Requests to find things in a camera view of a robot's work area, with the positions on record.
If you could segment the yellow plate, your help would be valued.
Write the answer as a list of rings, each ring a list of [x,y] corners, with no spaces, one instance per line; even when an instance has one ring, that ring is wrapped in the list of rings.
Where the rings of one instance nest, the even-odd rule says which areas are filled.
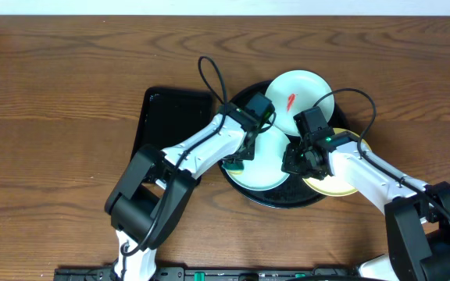
[[[303,178],[304,183],[319,194],[330,197],[344,197],[357,192],[351,184],[334,176],[326,176],[323,180]]]

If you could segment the light blue plate front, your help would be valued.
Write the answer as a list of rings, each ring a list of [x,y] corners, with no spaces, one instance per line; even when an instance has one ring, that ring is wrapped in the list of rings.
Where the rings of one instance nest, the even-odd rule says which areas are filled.
[[[265,191],[278,187],[289,177],[288,173],[281,171],[284,151],[289,143],[288,137],[272,126],[255,139],[254,158],[243,160],[243,173],[227,174],[248,190]]]

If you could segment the light blue plate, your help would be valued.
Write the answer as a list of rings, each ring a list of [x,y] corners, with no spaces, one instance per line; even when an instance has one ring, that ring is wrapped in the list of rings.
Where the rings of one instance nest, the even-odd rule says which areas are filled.
[[[281,171],[284,151],[289,143],[288,137],[272,126],[255,139],[254,158],[243,160],[243,173],[227,174],[248,190],[265,191],[278,187],[289,177],[288,173]]]
[[[294,116],[312,108],[331,91],[330,85],[313,72],[292,70],[279,75],[265,93],[272,101],[277,115],[273,125],[287,135],[299,137]]]

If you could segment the green yellow sponge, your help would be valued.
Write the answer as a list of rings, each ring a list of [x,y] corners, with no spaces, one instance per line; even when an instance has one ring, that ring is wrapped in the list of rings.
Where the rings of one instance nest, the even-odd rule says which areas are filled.
[[[244,171],[244,163],[242,160],[228,162],[224,161],[222,168],[225,169],[229,174],[240,175]]]

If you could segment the light blue plate back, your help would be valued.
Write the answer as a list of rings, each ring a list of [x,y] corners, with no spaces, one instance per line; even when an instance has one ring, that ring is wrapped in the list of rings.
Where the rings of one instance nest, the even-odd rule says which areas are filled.
[[[313,72],[292,70],[279,75],[265,93],[272,101],[277,115],[273,125],[287,135],[299,137],[294,116],[312,108],[331,91],[330,85]]]

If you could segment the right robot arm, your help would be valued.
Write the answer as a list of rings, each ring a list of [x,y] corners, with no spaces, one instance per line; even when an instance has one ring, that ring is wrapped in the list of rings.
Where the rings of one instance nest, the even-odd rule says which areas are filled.
[[[450,183],[405,174],[348,131],[288,144],[282,169],[341,180],[384,214],[388,253],[358,265],[351,280],[450,280]]]

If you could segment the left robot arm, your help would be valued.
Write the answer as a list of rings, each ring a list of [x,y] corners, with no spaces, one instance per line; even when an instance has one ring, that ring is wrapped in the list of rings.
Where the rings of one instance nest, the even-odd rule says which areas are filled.
[[[105,203],[120,244],[112,279],[152,278],[156,250],[180,221],[198,178],[253,146],[274,115],[270,103],[227,103],[187,140],[162,150],[146,144],[135,153]]]

